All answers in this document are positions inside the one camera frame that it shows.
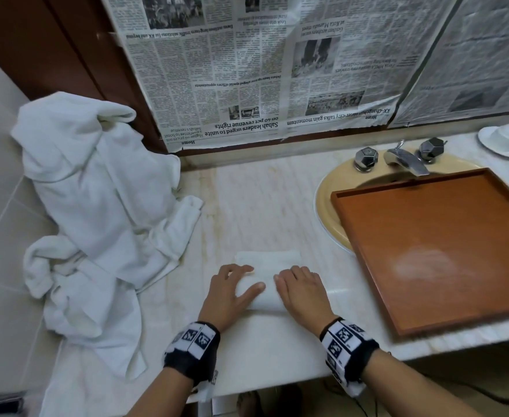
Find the person's left hand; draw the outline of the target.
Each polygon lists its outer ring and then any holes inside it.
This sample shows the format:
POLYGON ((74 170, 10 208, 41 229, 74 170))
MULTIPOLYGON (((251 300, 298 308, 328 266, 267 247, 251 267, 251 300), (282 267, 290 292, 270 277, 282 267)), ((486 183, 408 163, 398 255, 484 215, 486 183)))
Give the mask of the person's left hand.
POLYGON ((239 280, 253 267, 236 264, 223 265, 210 280, 198 321, 214 326, 221 334, 229 329, 247 309, 236 306, 236 287, 239 280))

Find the person's right hand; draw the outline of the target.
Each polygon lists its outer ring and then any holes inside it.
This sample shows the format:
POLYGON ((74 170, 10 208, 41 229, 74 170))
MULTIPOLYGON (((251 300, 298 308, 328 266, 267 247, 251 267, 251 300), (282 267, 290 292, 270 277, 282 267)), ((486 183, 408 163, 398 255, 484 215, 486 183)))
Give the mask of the person's right hand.
POLYGON ((280 273, 290 273, 290 297, 281 300, 294 320, 316 337, 333 321, 333 312, 320 276, 306 266, 292 266, 280 273))

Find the small white towel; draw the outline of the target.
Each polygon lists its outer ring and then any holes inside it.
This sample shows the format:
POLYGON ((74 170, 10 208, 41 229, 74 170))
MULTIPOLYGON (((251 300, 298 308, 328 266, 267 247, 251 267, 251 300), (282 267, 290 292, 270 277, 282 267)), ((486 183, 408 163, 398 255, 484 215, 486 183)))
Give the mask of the small white towel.
POLYGON ((242 296, 251 286, 257 283, 265 284, 265 290, 247 306, 247 309, 254 312, 285 314, 287 311, 277 292, 273 277, 292 266, 302 266, 300 252, 243 251, 237 252, 234 260, 239 266, 248 265, 253 267, 253 271, 246 273, 237 283, 237 297, 242 296))

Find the person's left forearm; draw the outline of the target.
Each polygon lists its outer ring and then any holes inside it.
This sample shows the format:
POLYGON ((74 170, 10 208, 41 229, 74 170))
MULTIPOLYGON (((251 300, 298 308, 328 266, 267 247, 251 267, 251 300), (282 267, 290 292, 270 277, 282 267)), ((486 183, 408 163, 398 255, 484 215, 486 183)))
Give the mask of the person's left forearm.
POLYGON ((193 380, 165 367, 125 417, 180 417, 193 389, 193 380))

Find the person's right forearm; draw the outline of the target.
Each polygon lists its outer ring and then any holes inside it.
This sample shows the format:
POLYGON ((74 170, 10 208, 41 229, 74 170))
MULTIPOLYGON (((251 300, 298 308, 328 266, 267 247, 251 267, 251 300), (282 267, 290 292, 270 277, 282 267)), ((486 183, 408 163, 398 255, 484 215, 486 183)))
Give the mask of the person's right forearm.
POLYGON ((361 379, 391 417, 483 417, 463 400, 381 349, 372 353, 361 379))

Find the left marker wrist band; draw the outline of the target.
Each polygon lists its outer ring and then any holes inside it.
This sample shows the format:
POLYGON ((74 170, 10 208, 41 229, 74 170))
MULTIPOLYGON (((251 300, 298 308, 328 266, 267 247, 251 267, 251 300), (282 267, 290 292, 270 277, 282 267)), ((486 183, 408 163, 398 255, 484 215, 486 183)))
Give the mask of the left marker wrist band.
POLYGON ((193 381, 214 384, 220 331, 211 323, 196 321, 183 328, 164 352, 163 368, 171 368, 193 381))

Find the marker wrist band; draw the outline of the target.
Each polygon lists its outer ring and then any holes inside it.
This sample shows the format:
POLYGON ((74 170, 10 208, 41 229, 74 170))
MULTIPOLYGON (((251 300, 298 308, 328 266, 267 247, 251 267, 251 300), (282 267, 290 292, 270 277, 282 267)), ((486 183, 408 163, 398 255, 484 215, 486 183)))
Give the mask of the marker wrist band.
POLYGON ((163 368, 171 368, 193 381, 214 384, 220 331, 211 323, 196 321, 183 328, 164 352, 163 368))
POLYGON ((361 327, 341 317, 322 330, 320 342, 334 379, 347 396, 356 399, 366 388, 362 373, 379 344, 361 327))

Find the right marker wrist band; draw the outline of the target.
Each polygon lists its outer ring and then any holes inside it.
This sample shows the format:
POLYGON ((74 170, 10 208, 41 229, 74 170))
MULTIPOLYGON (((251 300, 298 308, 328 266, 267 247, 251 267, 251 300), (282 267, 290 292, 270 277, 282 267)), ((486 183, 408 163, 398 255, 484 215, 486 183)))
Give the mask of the right marker wrist band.
POLYGON ((341 317, 322 330, 320 342, 334 379, 347 396, 356 399, 366 388, 362 373, 379 344, 361 327, 341 317))

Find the yellow sink basin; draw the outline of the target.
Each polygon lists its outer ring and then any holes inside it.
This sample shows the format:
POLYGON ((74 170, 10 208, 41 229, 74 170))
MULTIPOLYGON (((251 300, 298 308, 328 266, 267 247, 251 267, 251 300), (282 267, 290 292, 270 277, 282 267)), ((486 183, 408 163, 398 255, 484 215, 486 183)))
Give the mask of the yellow sink basin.
MULTIPOLYGON (((355 158, 341 163, 320 181, 314 196, 314 210, 321 226, 330 238, 344 251, 355 255, 351 243, 341 225, 340 218, 332 205, 333 192, 366 187, 373 184, 385 184, 404 180, 415 180, 417 176, 398 164, 387 165, 383 154, 387 149, 377 151, 379 159, 369 171, 362 172, 355 166, 355 158)), ((430 176, 470 171, 483 166, 457 157, 453 154, 442 154, 434 163, 424 164, 430 176)))

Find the chrome faceted faucet knob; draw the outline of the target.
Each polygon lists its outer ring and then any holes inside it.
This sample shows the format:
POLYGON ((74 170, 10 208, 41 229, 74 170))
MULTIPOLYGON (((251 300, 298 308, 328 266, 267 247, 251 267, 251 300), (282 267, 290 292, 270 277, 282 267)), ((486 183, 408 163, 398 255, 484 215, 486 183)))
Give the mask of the chrome faceted faucet knob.
POLYGON ((444 154, 446 141, 438 137, 425 140, 415 151, 418 159, 426 164, 435 163, 438 157, 444 154))
POLYGON ((371 172, 376 166, 379 154, 376 149, 364 147, 356 152, 354 157, 354 168, 361 173, 371 172))

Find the brown wooden tray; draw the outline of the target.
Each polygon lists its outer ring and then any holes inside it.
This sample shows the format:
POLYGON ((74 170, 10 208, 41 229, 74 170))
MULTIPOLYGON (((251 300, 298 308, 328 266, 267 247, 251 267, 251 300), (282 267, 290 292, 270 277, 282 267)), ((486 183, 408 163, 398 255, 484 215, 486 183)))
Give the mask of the brown wooden tray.
POLYGON ((509 317, 509 186, 489 168, 330 200, 395 336, 509 317))

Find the pile of white towels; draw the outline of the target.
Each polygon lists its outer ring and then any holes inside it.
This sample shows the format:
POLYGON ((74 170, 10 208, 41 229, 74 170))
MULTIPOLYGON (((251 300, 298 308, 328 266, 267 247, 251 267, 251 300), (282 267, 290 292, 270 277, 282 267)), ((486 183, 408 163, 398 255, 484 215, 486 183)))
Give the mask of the pile of white towels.
POLYGON ((127 105, 56 92, 23 105, 11 131, 58 227, 26 249, 26 288, 45 300, 47 329, 128 380, 147 369, 138 294, 179 265, 203 205, 176 197, 179 158, 148 151, 135 118, 127 105))

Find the chrome faucet spout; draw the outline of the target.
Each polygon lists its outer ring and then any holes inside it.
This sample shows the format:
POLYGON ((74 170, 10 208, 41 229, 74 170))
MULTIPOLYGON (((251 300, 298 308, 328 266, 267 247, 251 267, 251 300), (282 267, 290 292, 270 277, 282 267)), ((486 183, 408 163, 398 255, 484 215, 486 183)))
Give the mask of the chrome faucet spout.
POLYGON ((416 177, 424 177, 430 175, 427 167, 415 154, 403 148, 405 141, 401 140, 396 147, 388 149, 383 159, 389 166, 401 166, 416 177))

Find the large newspaper sheet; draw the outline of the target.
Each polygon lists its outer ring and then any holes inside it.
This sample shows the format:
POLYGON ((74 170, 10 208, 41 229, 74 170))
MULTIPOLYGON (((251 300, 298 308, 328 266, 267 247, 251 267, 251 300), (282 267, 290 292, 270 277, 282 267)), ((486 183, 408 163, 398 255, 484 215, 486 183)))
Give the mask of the large newspaper sheet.
POLYGON ((102 0, 168 152, 386 125, 456 0, 102 0))

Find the white saucer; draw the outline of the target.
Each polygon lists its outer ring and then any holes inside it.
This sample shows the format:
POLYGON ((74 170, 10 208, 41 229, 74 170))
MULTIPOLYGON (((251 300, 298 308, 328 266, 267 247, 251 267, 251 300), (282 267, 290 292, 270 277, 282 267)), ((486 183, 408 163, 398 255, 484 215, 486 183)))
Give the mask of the white saucer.
POLYGON ((491 152, 493 152, 497 155, 500 155, 502 157, 509 158, 509 152, 503 152, 503 151, 496 150, 495 147, 490 144, 489 137, 498 127, 499 126, 497 126, 497 127, 491 126, 491 127, 485 127, 483 129, 481 129, 477 134, 478 140, 483 147, 487 148, 491 152))

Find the grey newspaper sheet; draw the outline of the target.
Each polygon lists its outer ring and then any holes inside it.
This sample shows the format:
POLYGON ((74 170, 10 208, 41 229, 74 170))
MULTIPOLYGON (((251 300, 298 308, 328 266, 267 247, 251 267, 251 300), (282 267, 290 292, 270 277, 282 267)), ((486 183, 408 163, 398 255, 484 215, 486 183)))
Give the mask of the grey newspaper sheet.
POLYGON ((392 127, 509 113, 509 0, 462 0, 392 127))

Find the dark wooden frame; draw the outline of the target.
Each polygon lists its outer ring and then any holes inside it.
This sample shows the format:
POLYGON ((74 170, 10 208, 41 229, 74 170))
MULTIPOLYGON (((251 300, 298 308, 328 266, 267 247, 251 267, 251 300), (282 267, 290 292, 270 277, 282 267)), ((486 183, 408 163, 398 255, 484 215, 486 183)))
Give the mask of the dark wooden frame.
POLYGON ((57 91, 133 108, 148 150, 168 153, 101 0, 0 0, 0 68, 30 100, 57 91))

